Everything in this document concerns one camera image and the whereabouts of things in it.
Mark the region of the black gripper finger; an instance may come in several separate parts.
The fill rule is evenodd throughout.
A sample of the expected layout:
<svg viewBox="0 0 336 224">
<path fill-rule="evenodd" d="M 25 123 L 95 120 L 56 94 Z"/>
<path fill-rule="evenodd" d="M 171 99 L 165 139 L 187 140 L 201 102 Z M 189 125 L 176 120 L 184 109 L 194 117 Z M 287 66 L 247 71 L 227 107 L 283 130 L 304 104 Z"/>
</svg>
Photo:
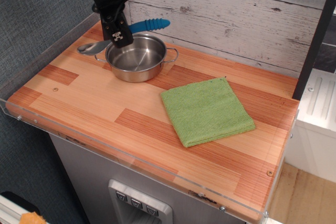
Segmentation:
<svg viewBox="0 0 336 224">
<path fill-rule="evenodd" d="M 125 20 L 117 20 L 116 22 L 106 22 L 111 41 L 117 48 L 123 48 L 133 43 L 134 39 Z"/>
</svg>

